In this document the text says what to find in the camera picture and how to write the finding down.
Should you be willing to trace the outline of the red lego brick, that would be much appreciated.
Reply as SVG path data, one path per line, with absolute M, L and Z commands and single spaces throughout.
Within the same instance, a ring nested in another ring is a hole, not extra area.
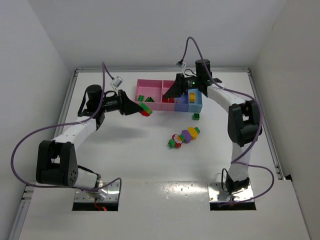
M 174 98 L 163 98 L 162 103 L 174 103 L 175 99 Z

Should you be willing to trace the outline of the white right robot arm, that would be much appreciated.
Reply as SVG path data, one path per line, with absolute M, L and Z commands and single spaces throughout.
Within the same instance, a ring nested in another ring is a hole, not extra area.
M 197 89 L 221 106 L 228 114 L 227 133 L 232 141 L 232 155 L 226 174 L 225 187 L 229 194 L 246 189 L 250 183 L 249 165 L 251 149 L 262 133 L 262 115 L 257 101 L 251 96 L 226 88 L 222 81 L 212 76 L 210 61 L 197 60 L 196 74 L 177 73 L 165 98 L 179 98 L 189 90 Z

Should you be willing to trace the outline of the green sloped lego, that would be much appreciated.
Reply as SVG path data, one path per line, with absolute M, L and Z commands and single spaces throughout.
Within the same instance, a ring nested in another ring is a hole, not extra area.
M 145 100 L 145 102 L 147 102 L 147 103 L 154 103 L 155 101 L 153 100 L 152 97 L 148 97 L 148 98 Z

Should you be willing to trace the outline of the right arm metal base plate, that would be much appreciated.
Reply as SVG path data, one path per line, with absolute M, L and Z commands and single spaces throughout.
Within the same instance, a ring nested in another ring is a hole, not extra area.
M 247 188 L 241 188 L 232 193 L 223 190 L 225 184 L 222 186 L 220 182 L 209 182 L 207 188 L 210 203 L 246 203 L 255 201 L 252 185 L 250 183 Z

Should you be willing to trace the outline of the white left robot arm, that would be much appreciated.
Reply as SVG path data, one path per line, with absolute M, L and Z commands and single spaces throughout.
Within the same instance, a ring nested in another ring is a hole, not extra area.
M 144 109 L 130 100 L 123 90 L 103 92 L 100 85 L 88 86 L 77 113 L 78 124 L 70 126 L 54 139 L 39 144 L 35 177 L 37 183 L 90 190 L 98 187 L 101 176 L 78 165 L 76 150 L 101 127 L 105 113 L 113 111 L 128 116 L 141 113 Z

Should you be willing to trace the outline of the red green lego block cluster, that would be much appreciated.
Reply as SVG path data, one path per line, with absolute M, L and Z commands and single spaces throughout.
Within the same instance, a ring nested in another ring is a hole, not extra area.
M 142 111 L 140 112 L 140 114 L 144 117 L 149 117 L 153 111 L 143 102 L 140 103 L 140 106 L 142 107 Z

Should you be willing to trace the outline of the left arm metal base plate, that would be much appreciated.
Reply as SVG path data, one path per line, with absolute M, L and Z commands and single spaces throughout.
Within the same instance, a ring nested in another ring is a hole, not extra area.
M 98 190 L 97 192 L 85 192 L 77 189 L 74 194 L 75 203 L 115 203 L 119 199 L 120 181 L 111 183 L 110 185 Z

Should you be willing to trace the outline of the yellow lego brick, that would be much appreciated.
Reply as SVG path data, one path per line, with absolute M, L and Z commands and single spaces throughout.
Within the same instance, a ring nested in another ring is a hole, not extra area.
M 189 103 L 193 104 L 196 102 L 196 94 L 194 92 L 189 93 Z

